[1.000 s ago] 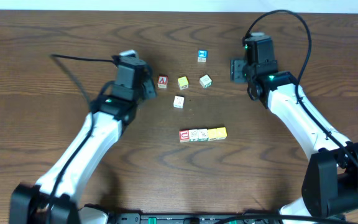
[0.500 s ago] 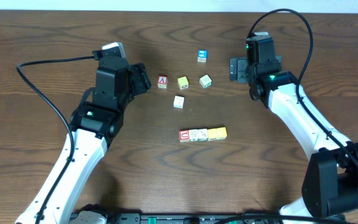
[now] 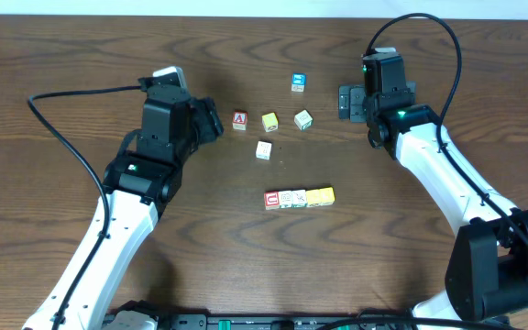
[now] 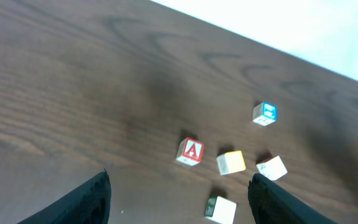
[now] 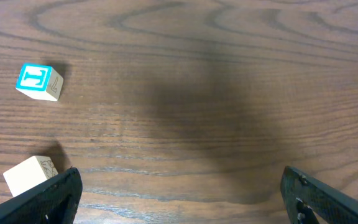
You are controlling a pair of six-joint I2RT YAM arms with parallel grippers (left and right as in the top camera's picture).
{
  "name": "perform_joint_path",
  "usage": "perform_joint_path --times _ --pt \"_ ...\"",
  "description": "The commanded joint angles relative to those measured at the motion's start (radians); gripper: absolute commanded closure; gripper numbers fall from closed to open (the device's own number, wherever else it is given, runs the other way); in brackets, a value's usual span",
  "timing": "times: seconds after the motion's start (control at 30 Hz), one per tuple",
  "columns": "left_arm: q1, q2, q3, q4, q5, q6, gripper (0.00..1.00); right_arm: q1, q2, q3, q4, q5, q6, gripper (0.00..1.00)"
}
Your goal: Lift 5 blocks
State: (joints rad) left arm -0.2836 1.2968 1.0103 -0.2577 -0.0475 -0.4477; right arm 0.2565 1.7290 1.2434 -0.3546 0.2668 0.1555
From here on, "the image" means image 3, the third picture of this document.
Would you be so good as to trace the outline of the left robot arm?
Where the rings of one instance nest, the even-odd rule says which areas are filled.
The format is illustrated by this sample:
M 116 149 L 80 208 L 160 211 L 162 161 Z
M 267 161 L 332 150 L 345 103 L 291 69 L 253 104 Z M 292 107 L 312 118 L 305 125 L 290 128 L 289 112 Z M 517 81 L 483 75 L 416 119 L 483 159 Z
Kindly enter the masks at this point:
M 173 84 L 140 85 L 147 96 L 140 128 L 127 133 L 104 175 L 41 114 L 34 116 L 91 175 L 100 197 L 92 222 L 66 270 L 26 329 L 156 329 L 158 316 L 109 305 L 142 243 L 182 185 L 186 160 L 223 132 L 215 102 Z

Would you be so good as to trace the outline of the red U block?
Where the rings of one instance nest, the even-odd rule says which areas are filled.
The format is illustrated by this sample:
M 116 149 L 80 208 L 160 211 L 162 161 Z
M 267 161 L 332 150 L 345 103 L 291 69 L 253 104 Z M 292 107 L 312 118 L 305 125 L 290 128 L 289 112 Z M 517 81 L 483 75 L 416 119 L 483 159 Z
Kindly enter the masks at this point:
M 266 210 L 273 210 L 280 208 L 280 196 L 278 192 L 265 192 L 264 203 Z

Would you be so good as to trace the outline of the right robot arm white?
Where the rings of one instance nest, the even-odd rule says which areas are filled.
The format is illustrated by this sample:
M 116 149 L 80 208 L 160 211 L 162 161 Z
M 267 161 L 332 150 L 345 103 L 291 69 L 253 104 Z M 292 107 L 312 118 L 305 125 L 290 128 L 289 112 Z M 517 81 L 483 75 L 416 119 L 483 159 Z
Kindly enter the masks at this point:
M 445 288 L 412 308 L 414 322 L 422 328 L 484 325 L 528 308 L 528 210 L 490 187 L 440 116 L 414 97 L 414 82 L 374 94 L 363 85 L 338 89 L 339 117 L 368 126 L 370 143 L 417 178 L 456 237 Z

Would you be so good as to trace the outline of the fifth row block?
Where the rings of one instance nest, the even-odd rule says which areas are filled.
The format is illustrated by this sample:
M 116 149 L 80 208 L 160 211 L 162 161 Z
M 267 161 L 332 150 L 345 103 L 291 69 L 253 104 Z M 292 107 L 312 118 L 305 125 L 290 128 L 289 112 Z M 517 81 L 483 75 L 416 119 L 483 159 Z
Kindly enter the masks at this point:
M 319 190 L 321 205 L 331 205 L 335 202 L 335 192 L 332 187 L 326 187 Z

